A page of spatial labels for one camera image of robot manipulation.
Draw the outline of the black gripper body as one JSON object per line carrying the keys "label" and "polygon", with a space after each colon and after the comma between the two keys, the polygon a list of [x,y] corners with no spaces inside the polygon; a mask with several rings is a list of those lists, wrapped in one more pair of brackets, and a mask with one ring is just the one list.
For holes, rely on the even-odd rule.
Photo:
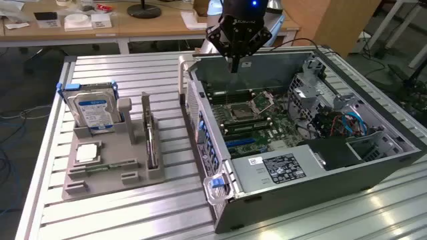
{"label": "black gripper body", "polygon": [[226,0],[219,25],[231,43],[235,56],[235,33],[251,29],[258,32],[266,27],[264,15],[268,2],[266,0]]}

